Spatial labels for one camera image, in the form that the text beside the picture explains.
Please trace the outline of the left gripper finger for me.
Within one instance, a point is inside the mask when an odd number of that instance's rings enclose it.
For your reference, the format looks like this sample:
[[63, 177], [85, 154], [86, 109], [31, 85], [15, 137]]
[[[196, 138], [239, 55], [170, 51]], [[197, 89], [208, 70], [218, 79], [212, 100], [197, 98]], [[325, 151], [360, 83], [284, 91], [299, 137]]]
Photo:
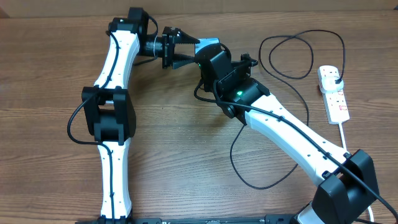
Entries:
[[184, 54], [175, 54], [172, 57], [172, 68], [178, 69], [182, 66], [188, 65], [190, 63], [194, 62], [194, 57], [190, 55], [184, 55]]
[[184, 31], [178, 32], [178, 42], [179, 44], [199, 44], [200, 41], [188, 34]]

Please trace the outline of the Samsung Galaxy smartphone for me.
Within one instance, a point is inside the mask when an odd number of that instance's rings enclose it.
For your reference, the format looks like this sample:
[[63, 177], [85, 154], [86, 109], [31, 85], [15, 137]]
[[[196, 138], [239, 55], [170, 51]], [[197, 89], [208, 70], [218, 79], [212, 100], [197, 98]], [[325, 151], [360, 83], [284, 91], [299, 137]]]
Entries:
[[199, 43], [195, 44], [195, 54], [197, 54], [202, 48], [211, 45], [211, 44], [217, 44], [220, 42], [219, 38], [212, 37], [212, 38], [202, 38], [198, 39]]

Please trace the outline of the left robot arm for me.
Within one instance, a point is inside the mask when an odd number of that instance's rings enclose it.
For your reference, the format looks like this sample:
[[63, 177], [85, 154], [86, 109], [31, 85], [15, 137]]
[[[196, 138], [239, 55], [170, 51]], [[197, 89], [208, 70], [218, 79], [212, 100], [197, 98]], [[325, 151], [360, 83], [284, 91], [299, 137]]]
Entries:
[[128, 154], [136, 132], [136, 113], [128, 88], [135, 58], [161, 58], [164, 68], [176, 69], [192, 63], [193, 58], [176, 54], [175, 46], [200, 43], [175, 27], [165, 27], [161, 35], [150, 34], [152, 20], [142, 8], [132, 7], [126, 18], [115, 17], [109, 23], [109, 51], [101, 75], [81, 94], [88, 130], [101, 156], [103, 202], [96, 223], [132, 223]]

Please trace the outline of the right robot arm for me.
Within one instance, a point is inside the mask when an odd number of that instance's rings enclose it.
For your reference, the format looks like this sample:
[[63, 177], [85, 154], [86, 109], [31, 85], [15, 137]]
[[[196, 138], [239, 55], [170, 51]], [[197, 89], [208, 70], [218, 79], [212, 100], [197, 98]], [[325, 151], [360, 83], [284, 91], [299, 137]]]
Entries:
[[221, 43], [199, 44], [195, 63], [201, 84], [229, 118], [265, 135], [309, 176], [317, 191], [294, 217], [296, 223], [353, 223], [377, 199], [379, 189], [371, 157], [351, 154], [327, 141], [250, 76], [257, 62], [248, 54], [234, 62]]

